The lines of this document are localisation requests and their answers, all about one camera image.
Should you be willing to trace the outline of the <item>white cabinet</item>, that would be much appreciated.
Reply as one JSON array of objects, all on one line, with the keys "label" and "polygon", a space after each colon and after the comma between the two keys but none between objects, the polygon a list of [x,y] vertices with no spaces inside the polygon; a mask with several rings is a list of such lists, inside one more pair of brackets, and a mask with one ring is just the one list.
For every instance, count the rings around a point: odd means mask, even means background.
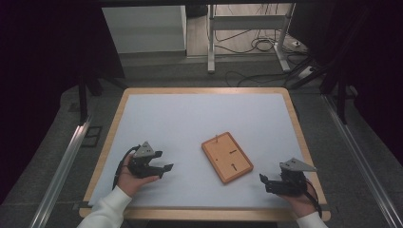
[{"label": "white cabinet", "polygon": [[119,53],[186,50],[184,6],[102,8]]}]

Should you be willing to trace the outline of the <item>white power strip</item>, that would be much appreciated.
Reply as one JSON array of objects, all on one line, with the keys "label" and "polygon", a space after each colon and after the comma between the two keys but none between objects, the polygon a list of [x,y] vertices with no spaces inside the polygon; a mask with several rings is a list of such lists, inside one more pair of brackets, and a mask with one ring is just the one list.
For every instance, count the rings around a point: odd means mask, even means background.
[{"label": "white power strip", "polygon": [[299,79],[303,79],[313,73],[315,70],[316,69],[313,66],[308,66],[299,73],[298,77]]}]

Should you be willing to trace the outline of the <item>person's right hand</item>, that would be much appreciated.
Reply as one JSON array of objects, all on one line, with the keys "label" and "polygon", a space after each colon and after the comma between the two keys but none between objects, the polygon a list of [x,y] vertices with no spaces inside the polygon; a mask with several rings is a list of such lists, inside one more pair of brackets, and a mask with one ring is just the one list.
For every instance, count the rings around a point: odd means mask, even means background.
[{"label": "person's right hand", "polygon": [[280,197],[290,204],[298,219],[311,215],[317,210],[313,203],[305,195],[301,195],[299,197],[280,195]]}]

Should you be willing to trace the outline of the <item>black stand leg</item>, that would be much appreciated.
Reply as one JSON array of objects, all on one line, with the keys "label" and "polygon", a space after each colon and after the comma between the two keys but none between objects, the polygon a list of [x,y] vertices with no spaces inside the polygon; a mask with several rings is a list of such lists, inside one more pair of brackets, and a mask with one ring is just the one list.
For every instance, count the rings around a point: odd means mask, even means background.
[{"label": "black stand leg", "polygon": [[314,79],[324,76],[324,79],[319,86],[319,91],[323,95],[330,95],[334,89],[336,93],[336,115],[343,124],[346,124],[345,117],[345,103],[347,98],[346,92],[346,79],[343,76],[343,69],[339,61],[332,61],[331,63],[320,66],[306,77],[298,80],[297,82],[288,86],[289,89],[297,89],[301,86],[308,84]]},{"label": "black stand leg", "polygon": [[88,74],[80,73],[78,76],[80,126],[84,125],[89,117],[86,90],[89,89],[90,93],[94,96],[100,96],[103,92],[103,88],[99,82],[100,79],[106,80],[122,90],[127,89],[126,84],[120,82],[116,78],[108,76],[100,70],[95,70],[93,73]]}]

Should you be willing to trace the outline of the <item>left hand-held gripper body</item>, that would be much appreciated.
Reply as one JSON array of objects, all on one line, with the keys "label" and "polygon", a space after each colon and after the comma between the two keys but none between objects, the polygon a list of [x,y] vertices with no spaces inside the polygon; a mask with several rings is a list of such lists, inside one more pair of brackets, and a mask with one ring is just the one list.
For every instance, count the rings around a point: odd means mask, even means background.
[{"label": "left hand-held gripper body", "polygon": [[132,175],[139,179],[151,176],[159,176],[161,178],[163,173],[159,172],[160,167],[149,165],[153,159],[157,159],[154,158],[154,155],[155,150],[148,142],[144,142],[142,145],[135,148],[135,152],[132,154],[132,158],[130,159],[127,168]]}]

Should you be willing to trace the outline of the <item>aluminium floor rail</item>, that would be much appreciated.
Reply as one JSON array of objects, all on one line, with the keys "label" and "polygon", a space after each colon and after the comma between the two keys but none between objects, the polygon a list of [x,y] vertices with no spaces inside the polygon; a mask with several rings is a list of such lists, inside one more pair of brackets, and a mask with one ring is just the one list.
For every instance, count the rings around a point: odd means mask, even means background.
[{"label": "aluminium floor rail", "polygon": [[334,123],[341,135],[343,141],[347,145],[352,157],[359,169],[361,176],[368,185],[374,200],[376,201],[383,217],[387,221],[390,228],[403,228],[403,218],[399,215],[387,191],[382,186],[374,173],[374,170],[365,158],[361,147],[358,145],[350,128],[338,117],[336,112],[336,104],[330,95],[322,95],[322,100],[332,116]]},{"label": "aluminium floor rail", "polygon": [[54,176],[48,186],[48,189],[39,204],[29,228],[45,228],[54,208],[56,200],[58,199],[63,186],[66,182],[67,175],[73,165],[79,148],[85,138],[86,132],[92,121],[92,116],[88,115],[76,127],[74,134],[67,146],[64,156],[62,157]]}]

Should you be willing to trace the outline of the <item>dark curtain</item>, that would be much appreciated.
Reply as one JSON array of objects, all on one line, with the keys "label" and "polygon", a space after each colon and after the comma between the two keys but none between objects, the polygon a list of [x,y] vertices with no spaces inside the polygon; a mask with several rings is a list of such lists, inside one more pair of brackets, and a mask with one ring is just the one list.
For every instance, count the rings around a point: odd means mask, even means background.
[{"label": "dark curtain", "polygon": [[289,34],[320,65],[331,62],[361,9],[370,8],[342,59],[355,107],[403,163],[403,0],[335,0],[296,4]]},{"label": "dark curtain", "polygon": [[62,94],[123,78],[100,0],[0,0],[0,204],[46,136]]}]

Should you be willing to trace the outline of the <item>white table mat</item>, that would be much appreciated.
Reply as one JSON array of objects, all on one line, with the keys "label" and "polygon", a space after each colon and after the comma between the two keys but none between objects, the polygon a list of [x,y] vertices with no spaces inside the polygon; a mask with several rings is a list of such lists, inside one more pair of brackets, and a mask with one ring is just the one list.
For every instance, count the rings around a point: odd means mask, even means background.
[{"label": "white table mat", "polygon": [[[111,192],[124,154],[148,142],[163,153],[152,165],[173,168],[142,187],[131,202],[134,207],[285,208],[287,202],[266,192],[259,177],[276,180],[282,162],[302,157],[291,110],[280,94],[131,95],[89,202]],[[221,182],[202,151],[202,143],[225,132],[254,166],[229,183]]]}]

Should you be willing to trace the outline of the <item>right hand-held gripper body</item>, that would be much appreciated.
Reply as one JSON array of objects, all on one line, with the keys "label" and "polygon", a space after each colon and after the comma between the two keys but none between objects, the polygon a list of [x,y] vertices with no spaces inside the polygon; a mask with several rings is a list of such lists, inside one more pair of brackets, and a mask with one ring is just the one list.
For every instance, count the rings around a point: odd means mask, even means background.
[{"label": "right hand-held gripper body", "polygon": [[282,191],[277,195],[284,196],[301,196],[307,191],[307,181],[304,175],[305,172],[316,172],[317,169],[296,158],[289,161],[281,162],[280,177],[282,182]]}]

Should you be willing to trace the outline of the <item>white metal desk frame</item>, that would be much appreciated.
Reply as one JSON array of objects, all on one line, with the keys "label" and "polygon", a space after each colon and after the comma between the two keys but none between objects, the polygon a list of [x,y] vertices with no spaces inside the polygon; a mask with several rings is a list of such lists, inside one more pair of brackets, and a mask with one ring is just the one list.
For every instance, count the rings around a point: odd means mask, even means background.
[{"label": "white metal desk frame", "polygon": [[284,72],[290,72],[291,68],[286,60],[283,51],[283,44],[287,34],[295,3],[291,3],[284,15],[215,15],[216,7],[210,5],[208,16],[208,52],[207,52],[207,72],[215,72],[215,46],[213,41],[214,32],[217,30],[242,30],[242,29],[279,29],[280,35],[274,43],[274,51],[278,57],[278,62]]}]

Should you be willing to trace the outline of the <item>person's left hand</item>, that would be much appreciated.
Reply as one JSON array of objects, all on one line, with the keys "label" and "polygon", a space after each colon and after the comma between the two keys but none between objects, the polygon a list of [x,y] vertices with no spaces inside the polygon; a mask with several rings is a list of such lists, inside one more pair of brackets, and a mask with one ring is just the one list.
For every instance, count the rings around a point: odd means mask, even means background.
[{"label": "person's left hand", "polygon": [[157,181],[159,176],[151,176],[139,179],[136,176],[133,176],[132,173],[128,170],[127,165],[130,162],[132,155],[129,154],[122,165],[121,171],[118,175],[118,180],[116,186],[119,187],[123,192],[125,192],[129,197],[133,197],[142,186],[145,184],[151,183],[153,181]]}]

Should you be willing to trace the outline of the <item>orange wooden board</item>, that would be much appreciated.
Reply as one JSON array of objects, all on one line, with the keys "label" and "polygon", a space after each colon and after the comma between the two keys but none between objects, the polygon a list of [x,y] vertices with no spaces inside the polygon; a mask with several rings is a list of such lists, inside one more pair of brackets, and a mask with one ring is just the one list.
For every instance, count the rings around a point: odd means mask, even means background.
[{"label": "orange wooden board", "polygon": [[[222,183],[234,181],[253,170],[254,165],[229,132],[218,135],[218,138],[219,142],[215,141],[215,137],[203,142],[201,148]],[[236,165],[238,171],[234,170],[231,163]]]}]

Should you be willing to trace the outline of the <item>black floor plate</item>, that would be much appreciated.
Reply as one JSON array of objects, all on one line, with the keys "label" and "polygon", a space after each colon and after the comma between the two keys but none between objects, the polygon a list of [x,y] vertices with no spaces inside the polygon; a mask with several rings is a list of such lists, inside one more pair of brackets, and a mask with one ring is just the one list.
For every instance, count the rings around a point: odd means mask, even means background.
[{"label": "black floor plate", "polygon": [[82,147],[96,147],[101,138],[103,128],[101,126],[91,126],[87,129],[84,139],[81,143]]}]

